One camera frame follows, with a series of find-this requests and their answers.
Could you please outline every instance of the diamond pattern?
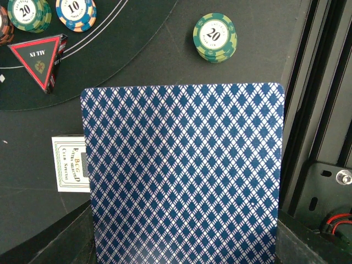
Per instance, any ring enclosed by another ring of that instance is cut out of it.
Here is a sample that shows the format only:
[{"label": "diamond pattern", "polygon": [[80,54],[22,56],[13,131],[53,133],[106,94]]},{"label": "diamond pattern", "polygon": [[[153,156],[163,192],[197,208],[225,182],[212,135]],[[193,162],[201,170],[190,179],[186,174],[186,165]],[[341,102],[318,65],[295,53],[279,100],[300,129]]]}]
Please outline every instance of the diamond pattern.
[{"label": "diamond pattern", "polygon": [[272,263],[278,84],[86,89],[99,263]]}]

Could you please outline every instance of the red wire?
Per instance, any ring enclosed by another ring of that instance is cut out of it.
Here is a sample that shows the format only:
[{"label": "red wire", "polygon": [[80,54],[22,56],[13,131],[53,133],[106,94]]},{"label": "red wire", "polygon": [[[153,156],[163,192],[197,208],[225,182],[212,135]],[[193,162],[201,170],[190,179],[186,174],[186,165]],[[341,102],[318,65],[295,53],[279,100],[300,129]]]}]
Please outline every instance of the red wire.
[{"label": "red wire", "polygon": [[336,231],[336,228],[340,225],[340,224],[352,224],[352,221],[340,221],[338,222],[334,228],[332,229],[332,234],[335,235],[335,231]]},{"label": "red wire", "polygon": [[338,218],[341,218],[341,217],[349,217],[349,216],[352,216],[352,213],[340,213],[340,214],[337,214],[331,218],[329,218],[329,220],[326,222],[327,224],[330,224],[332,221],[338,219]]}]

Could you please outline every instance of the green poker mat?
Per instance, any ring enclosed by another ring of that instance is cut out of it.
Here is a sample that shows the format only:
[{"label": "green poker mat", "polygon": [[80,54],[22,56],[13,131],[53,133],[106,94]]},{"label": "green poker mat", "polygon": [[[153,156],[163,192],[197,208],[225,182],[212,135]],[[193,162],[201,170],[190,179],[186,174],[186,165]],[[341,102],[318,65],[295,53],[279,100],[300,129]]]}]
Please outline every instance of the green poker mat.
[{"label": "green poker mat", "polygon": [[[126,66],[156,34],[177,0],[95,0],[97,20],[83,33],[61,23],[55,1],[49,28],[39,34],[15,29],[13,43],[65,34],[68,42],[52,94],[45,94],[7,46],[0,47],[0,111],[49,107],[102,85]],[[8,0],[0,0],[7,9]]]}]

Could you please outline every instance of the white curved line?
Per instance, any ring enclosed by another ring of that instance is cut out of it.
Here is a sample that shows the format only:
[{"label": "white curved line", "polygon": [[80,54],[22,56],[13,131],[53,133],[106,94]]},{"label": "white curved line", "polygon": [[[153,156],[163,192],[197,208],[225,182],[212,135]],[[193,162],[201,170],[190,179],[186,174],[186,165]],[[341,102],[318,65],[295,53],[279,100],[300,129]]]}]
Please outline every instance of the white curved line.
[{"label": "white curved line", "polygon": [[95,35],[94,37],[92,37],[89,41],[87,41],[86,43],[84,43],[83,46],[81,46],[80,48],[76,49],[74,52],[68,54],[68,55],[67,55],[66,57],[64,57],[63,59],[70,57],[71,55],[73,55],[74,53],[76,53],[77,51],[79,51],[80,49],[84,48],[84,47],[85,47],[87,44],[89,44],[91,41],[93,41],[97,36],[99,36],[99,34],[100,34],[101,32],[103,32],[103,31],[107,28],[107,26],[110,25],[111,22],[117,17],[117,15],[121,12],[121,10],[124,8],[124,6],[127,4],[127,2],[128,2],[128,0],[126,0],[126,2],[122,5],[122,7],[120,8],[120,10],[118,10],[118,12],[117,12],[116,15],[113,17],[113,19],[110,20],[110,22],[107,23],[106,26],[103,27],[103,29],[102,29],[97,35]]},{"label": "white curved line", "polygon": [[64,53],[72,50],[75,46],[77,46],[79,43],[81,43],[82,41],[86,40],[86,38],[88,38],[90,35],[92,35],[98,28],[101,27],[102,24],[104,24],[106,22],[106,20],[112,15],[112,13],[114,13],[114,11],[117,9],[117,7],[121,4],[123,0],[120,0],[120,2],[115,6],[115,8],[111,11],[111,13],[104,19],[104,21],[102,23],[100,23],[99,26],[97,26],[92,32],[90,32],[90,34],[88,36],[86,36],[84,39],[82,39],[80,42],[77,42],[75,45],[73,45],[71,48],[68,48],[64,51]]},{"label": "white curved line", "polygon": [[[84,40],[86,40],[90,35],[92,35],[98,28],[100,28],[103,23],[106,22],[106,20],[112,15],[112,13],[118,8],[118,6],[121,4],[123,0],[120,0],[120,2],[115,6],[115,8],[110,12],[110,14],[104,19],[104,21],[102,23],[100,23],[100,25],[95,28],[92,32],[90,32],[90,34],[88,36],[86,36],[84,39],[82,39],[81,41],[79,41],[78,43],[76,43],[75,45],[73,45],[71,48],[67,49],[64,51],[65,52],[68,52],[69,50],[71,50],[72,48],[76,47],[78,44],[82,43]],[[103,32],[106,27],[108,25],[111,24],[111,22],[117,17],[117,15],[121,12],[121,10],[124,8],[124,6],[127,4],[129,0],[126,0],[126,2],[122,5],[122,7],[120,8],[120,10],[118,10],[117,14],[112,18],[112,20],[101,30],[97,33],[96,36],[94,36],[90,41],[87,41],[87,43],[85,43],[82,47],[80,47],[79,49],[77,49],[76,51],[68,54],[67,56],[63,57],[63,59],[66,59],[68,57],[70,57],[72,54],[76,53],[77,51],[79,51],[80,49],[82,49],[83,47],[85,47],[87,44],[89,44],[93,39],[95,39],[98,35],[100,35],[101,32]],[[3,70],[8,70],[8,69],[19,69],[19,68],[23,68],[24,66],[21,65],[21,66],[13,66],[13,67],[0,67],[0,69],[3,69]]]}]

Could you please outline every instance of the poker chip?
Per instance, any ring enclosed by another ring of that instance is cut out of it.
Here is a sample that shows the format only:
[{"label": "poker chip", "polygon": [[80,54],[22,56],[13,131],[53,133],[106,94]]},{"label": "poker chip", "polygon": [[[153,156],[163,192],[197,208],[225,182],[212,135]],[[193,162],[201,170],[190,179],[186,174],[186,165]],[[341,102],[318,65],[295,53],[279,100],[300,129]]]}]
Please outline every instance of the poker chip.
[{"label": "poker chip", "polygon": [[0,5],[0,46],[10,43],[14,38],[14,26],[7,10]]},{"label": "poker chip", "polygon": [[41,33],[49,27],[52,13],[45,0],[9,0],[8,15],[16,28]]},{"label": "poker chip", "polygon": [[220,63],[235,53],[237,33],[226,15],[210,13],[203,16],[194,27],[193,42],[203,59]]},{"label": "poker chip", "polygon": [[95,22],[96,6],[93,0],[56,0],[56,13],[66,27],[84,32]]}]

